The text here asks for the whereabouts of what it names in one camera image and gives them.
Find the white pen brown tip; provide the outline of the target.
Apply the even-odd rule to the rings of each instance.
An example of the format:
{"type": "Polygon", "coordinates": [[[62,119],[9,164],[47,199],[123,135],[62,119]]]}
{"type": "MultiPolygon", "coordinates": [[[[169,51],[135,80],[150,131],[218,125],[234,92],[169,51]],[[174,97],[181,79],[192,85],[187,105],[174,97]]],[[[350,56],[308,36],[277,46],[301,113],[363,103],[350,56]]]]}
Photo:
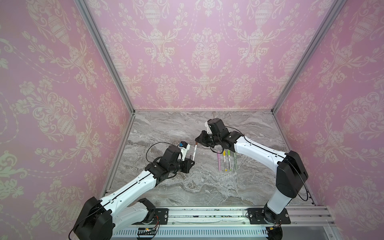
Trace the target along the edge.
{"type": "Polygon", "coordinates": [[[194,152],[193,152],[193,156],[192,156],[192,161],[195,161],[196,152],[197,152],[197,146],[194,147],[194,152]]]}

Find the pink fountain pen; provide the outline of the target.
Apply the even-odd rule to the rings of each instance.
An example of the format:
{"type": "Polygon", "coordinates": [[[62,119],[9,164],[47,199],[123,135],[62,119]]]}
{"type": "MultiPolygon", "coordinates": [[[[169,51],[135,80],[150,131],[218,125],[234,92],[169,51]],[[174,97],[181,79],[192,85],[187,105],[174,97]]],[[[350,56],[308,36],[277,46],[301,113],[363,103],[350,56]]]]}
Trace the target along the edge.
{"type": "Polygon", "coordinates": [[[221,154],[217,153],[217,160],[218,160],[218,171],[221,172],[222,171],[222,167],[221,167],[221,154]]]}

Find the white pen yellow tip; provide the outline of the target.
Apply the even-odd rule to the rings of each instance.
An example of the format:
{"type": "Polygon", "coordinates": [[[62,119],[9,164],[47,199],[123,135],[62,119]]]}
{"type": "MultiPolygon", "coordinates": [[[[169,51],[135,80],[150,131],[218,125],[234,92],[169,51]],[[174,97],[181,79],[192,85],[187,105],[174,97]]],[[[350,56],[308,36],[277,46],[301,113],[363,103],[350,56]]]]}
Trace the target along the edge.
{"type": "Polygon", "coordinates": [[[228,171],[228,168],[227,168],[227,160],[226,160],[226,151],[223,150],[223,161],[224,161],[224,169],[225,169],[225,172],[228,171]]]}

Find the white pen green tip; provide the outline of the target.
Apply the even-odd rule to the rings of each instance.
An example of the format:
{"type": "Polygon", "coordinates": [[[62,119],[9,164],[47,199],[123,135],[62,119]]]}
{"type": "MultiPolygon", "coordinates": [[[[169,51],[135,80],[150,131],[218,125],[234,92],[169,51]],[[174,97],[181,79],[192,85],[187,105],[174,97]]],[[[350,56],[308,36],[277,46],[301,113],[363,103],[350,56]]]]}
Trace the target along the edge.
{"type": "Polygon", "coordinates": [[[231,171],[232,168],[232,160],[231,160],[231,151],[227,150],[227,156],[228,156],[228,163],[229,163],[229,170],[231,171]]]}

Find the pale green fountain pen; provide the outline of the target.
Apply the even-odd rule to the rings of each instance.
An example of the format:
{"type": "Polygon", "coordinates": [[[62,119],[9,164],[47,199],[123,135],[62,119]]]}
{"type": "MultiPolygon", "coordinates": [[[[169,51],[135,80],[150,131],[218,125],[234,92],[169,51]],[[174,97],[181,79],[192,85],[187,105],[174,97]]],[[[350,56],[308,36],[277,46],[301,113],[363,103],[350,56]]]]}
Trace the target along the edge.
{"type": "Polygon", "coordinates": [[[234,159],[234,170],[238,169],[238,161],[237,161],[237,153],[233,153],[233,159],[234,159]]]}

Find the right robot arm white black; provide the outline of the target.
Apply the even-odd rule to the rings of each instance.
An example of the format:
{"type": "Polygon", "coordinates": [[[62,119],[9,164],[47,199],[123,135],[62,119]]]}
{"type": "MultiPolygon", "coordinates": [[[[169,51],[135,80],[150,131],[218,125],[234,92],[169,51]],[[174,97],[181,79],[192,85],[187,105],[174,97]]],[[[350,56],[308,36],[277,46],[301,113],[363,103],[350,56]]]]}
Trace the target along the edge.
{"type": "Polygon", "coordinates": [[[221,146],[223,150],[247,156],[271,169],[276,174],[276,190],[263,208],[266,222],[276,224],[280,214],[292,199],[299,195],[309,178],[309,174],[297,152],[277,151],[250,140],[242,132],[225,126],[219,118],[205,122],[203,130],[195,142],[213,149],[221,146]]]}

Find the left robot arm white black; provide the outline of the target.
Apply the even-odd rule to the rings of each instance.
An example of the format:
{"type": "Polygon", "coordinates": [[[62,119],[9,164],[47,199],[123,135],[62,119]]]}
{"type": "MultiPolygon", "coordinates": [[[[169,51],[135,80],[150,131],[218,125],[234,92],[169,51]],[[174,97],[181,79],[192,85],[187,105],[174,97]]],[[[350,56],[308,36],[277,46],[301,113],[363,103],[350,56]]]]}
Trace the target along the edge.
{"type": "Polygon", "coordinates": [[[190,145],[170,145],[164,154],[151,161],[132,181],[117,191],[88,199],[70,231],[80,240],[109,240],[118,231],[136,223],[159,224],[156,208],[141,196],[177,173],[189,173],[195,162],[187,158],[190,145]]]}

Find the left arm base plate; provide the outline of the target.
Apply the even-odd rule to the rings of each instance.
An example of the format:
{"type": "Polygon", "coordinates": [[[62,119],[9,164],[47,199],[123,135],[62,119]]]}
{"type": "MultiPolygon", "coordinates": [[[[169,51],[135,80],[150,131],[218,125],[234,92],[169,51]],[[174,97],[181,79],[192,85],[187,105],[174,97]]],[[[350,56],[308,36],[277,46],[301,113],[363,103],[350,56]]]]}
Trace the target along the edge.
{"type": "Polygon", "coordinates": [[[134,223],[134,225],[166,225],[168,223],[168,216],[168,208],[156,208],[150,210],[142,222],[134,223]]]}

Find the aluminium front rail frame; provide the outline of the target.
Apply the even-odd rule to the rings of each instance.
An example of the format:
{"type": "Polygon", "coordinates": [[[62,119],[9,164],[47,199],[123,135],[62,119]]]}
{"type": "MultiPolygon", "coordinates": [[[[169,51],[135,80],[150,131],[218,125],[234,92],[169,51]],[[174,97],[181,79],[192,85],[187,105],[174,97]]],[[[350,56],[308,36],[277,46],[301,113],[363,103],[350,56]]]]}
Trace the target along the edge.
{"type": "Polygon", "coordinates": [[[130,225],[110,240],[340,240],[326,207],[287,207],[289,225],[251,225],[248,208],[164,207],[169,209],[166,225],[130,225]]]}

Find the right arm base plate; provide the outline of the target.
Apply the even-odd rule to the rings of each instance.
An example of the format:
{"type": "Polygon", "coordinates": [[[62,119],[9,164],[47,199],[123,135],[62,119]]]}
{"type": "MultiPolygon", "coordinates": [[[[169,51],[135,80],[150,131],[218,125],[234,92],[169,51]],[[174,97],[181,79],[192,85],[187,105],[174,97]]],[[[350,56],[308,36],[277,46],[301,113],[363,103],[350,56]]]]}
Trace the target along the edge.
{"type": "Polygon", "coordinates": [[[251,225],[289,225],[291,219],[286,208],[280,214],[275,214],[272,211],[265,211],[264,208],[248,208],[246,217],[251,225]]]}

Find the left corner aluminium post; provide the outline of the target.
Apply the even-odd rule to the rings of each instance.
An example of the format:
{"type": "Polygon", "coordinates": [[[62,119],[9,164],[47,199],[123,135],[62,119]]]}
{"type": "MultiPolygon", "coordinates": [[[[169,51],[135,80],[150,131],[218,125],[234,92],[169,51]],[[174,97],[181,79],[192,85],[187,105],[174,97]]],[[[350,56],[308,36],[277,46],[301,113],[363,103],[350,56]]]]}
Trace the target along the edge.
{"type": "Polygon", "coordinates": [[[83,17],[84,21],[85,21],[85,24],[94,40],[94,43],[97,47],[97,49],[99,50],[103,60],[104,60],[104,63],[106,64],[106,68],[108,69],[111,77],[112,77],[112,80],[114,81],[115,85],[117,86],[117,89],[123,99],[123,102],[125,103],[130,115],[134,115],[135,114],[135,110],[133,108],[133,104],[128,96],[128,93],[125,89],[125,86],[119,76],[119,73],[113,63],[113,60],[112,60],[112,57],[107,49],[107,46],[106,44],[104,43],[104,40],[102,38],[102,34],[100,32],[100,30],[98,29],[97,27],[97,24],[94,20],[94,18],[92,17],[92,14],[89,10],[89,7],[86,3],[86,1],[84,0],[74,0],[75,4],[77,5],[77,8],[81,14],[81,16],[83,17]]]}

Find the corner aluminium post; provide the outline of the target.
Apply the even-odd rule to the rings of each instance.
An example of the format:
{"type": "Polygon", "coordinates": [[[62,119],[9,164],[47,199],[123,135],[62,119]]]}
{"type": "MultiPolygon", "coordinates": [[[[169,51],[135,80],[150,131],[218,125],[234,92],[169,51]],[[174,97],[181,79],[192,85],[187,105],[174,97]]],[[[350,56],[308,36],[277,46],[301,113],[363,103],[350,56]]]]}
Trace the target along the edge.
{"type": "Polygon", "coordinates": [[[282,107],[284,101],[288,97],[289,93],[293,89],[295,82],[298,80],[299,76],[305,69],[306,65],[312,58],[313,54],[317,50],[318,46],[326,36],[327,32],[331,28],[331,25],[339,15],[340,11],[342,10],[343,6],[345,5],[347,1],[346,0],[336,0],[332,2],[332,5],[330,6],[327,14],[325,15],[324,19],[322,20],[321,24],[315,31],[315,34],[310,41],[308,47],[304,51],[302,57],[300,58],[297,66],[295,67],[294,71],[292,72],[289,80],[287,81],[287,84],[283,88],[281,94],[279,95],[276,103],[274,104],[273,108],[271,109],[272,115],[275,117],[279,111],[279,109],[282,107]]]}
{"type": "Polygon", "coordinates": [[[99,50],[103,60],[104,60],[104,63],[106,64],[106,68],[108,69],[111,77],[112,77],[112,80],[114,81],[115,85],[117,86],[117,89],[123,99],[123,102],[125,103],[130,115],[134,115],[135,114],[135,110],[133,108],[133,104],[128,96],[128,93],[125,89],[125,86],[119,76],[119,73],[113,63],[113,60],[112,60],[112,57],[107,49],[107,46],[106,44],[104,43],[104,40],[102,38],[102,34],[100,32],[100,30],[98,29],[97,27],[97,24],[94,20],[94,18],[92,17],[92,14],[89,10],[89,7],[86,3],[86,1],[84,0],[74,0],[75,4],[77,5],[77,8],[81,14],[81,16],[83,17],[84,21],[85,21],[85,24],[94,40],[94,43],[97,47],[97,49],[99,50]]]}

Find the right corner aluminium post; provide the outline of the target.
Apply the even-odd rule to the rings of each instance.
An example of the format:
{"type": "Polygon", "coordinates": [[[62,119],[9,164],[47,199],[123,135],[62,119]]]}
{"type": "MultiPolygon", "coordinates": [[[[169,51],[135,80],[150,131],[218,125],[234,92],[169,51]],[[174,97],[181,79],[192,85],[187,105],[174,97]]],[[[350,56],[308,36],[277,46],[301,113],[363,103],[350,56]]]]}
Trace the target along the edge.
{"type": "Polygon", "coordinates": [[[343,6],[345,5],[347,1],[346,0],[336,0],[332,2],[332,5],[330,6],[327,14],[325,15],[324,19],[322,20],[321,24],[315,31],[315,34],[310,41],[308,47],[304,51],[302,57],[300,58],[297,66],[295,67],[294,71],[292,72],[289,80],[287,81],[287,84],[283,88],[281,94],[279,95],[276,103],[274,104],[273,108],[271,109],[272,115],[275,117],[279,111],[279,109],[282,107],[284,101],[288,97],[289,93],[293,89],[295,82],[298,80],[299,76],[305,69],[306,65],[312,58],[313,54],[317,50],[318,46],[326,36],[327,32],[331,28],[331,25],[339,15],[340,11],[342,10],[343,6]]]}

